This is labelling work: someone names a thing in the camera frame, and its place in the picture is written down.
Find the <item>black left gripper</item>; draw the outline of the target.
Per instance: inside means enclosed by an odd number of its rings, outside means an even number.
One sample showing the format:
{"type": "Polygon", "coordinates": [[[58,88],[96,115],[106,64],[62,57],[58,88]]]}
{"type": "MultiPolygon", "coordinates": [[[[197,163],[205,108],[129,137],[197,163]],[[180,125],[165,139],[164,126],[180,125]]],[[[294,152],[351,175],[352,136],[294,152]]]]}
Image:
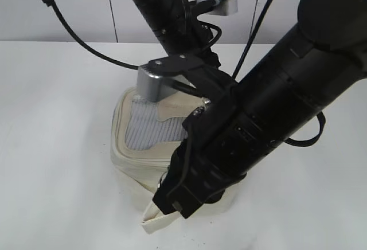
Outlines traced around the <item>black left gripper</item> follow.
{"type": "Polygon", "coordinates": [[[212,46],[222,36],[221,28],[197,19],[191,20],[189,25],[189,30],[184,32],[184,23],[176,21],[154,30],[154,35],[167,55],[193,54],[209,66],[219,68],[221,63],[212,46]]]}

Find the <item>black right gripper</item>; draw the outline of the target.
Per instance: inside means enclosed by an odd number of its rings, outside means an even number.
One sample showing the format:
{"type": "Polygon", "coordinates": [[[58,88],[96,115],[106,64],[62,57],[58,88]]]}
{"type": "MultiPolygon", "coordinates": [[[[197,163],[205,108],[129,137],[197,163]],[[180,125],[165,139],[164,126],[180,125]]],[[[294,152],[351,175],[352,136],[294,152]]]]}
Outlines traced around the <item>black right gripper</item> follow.
{"type": "Polygon", "coordinates": [[[181,169],[168,172],[153,196],[164,214],[189,218],[221,198],[248,170],[288,137],[285,89],[207,93],[210,106],[185,121],[188,138],[173,154],[181,169]]]}

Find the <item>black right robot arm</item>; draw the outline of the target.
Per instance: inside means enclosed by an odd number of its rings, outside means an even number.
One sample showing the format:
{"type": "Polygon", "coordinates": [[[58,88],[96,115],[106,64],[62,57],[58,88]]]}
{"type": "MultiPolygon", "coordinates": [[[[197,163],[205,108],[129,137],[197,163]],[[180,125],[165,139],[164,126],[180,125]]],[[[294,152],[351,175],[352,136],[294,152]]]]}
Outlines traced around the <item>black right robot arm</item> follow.
{"type": "Polygon", "coordinates": [[[188,136],[153,196],[163,214],[188,218],[280,144],[296,145],[293,133],[366,78],[366,1],[300,0],[297,23],[241,81],[191,54],[149,67],[210,100],[183,122],[188,136]]]}

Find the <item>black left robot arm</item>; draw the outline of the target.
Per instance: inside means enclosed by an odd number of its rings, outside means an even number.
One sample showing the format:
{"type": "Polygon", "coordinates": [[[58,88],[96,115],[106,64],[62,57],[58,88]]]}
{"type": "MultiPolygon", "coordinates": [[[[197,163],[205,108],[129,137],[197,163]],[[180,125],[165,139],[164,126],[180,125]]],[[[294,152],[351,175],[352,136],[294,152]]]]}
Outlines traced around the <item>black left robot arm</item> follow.
{"type": "MultiPolygon", "coordinates": [[[[123,68],[138,66],[110,58],[86,44],[68,25],[55,0],[42,0],[50,6],[68,34],[94,56],[123,68]]],[[[192,53],[218,68],[218,55],[211,50],[221,36],[218,26],[201,22],[196,3],[189,0],[132,0],[168,55],[192,53]]]]}

